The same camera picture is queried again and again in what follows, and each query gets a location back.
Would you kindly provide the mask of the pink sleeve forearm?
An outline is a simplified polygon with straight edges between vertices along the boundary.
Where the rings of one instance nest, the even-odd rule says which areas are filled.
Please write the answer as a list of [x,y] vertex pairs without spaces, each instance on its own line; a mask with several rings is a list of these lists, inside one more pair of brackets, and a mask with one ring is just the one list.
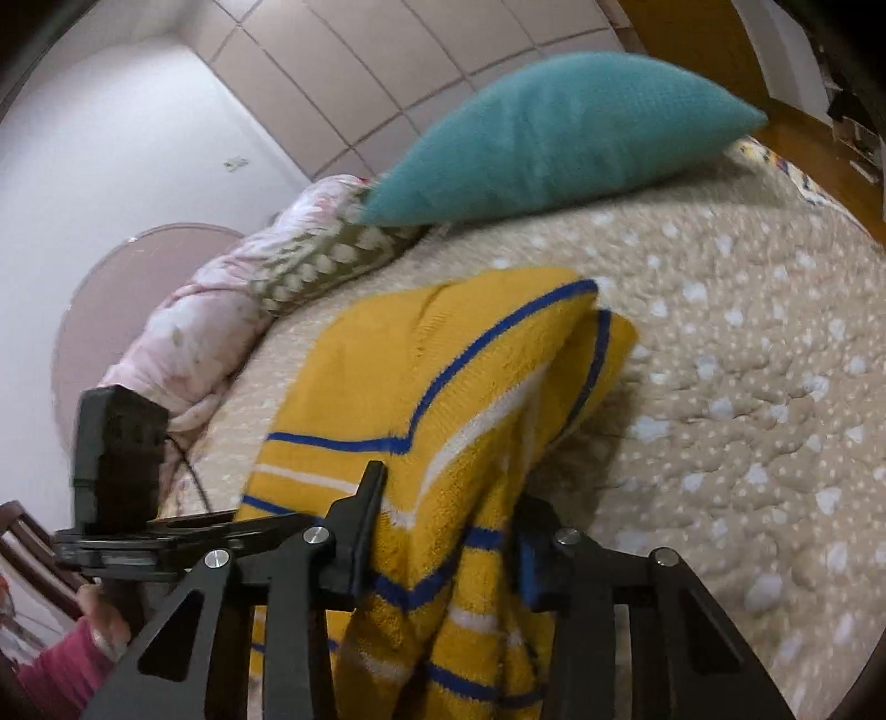
[[13,671],[25,699],[42,717],[80,718],[111,675],[116,661],[96,638],[91,622],[80,618],[57,644]]

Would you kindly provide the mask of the person's left hand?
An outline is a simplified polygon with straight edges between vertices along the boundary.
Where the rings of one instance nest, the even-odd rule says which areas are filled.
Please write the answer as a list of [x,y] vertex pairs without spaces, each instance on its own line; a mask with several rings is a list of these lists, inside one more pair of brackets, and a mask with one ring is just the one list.
[[131,629],[122,614],[97,585],[83,585],[78,589],[76,599],[89,625],[93,645],[111,661],[119,661],[132,639]]

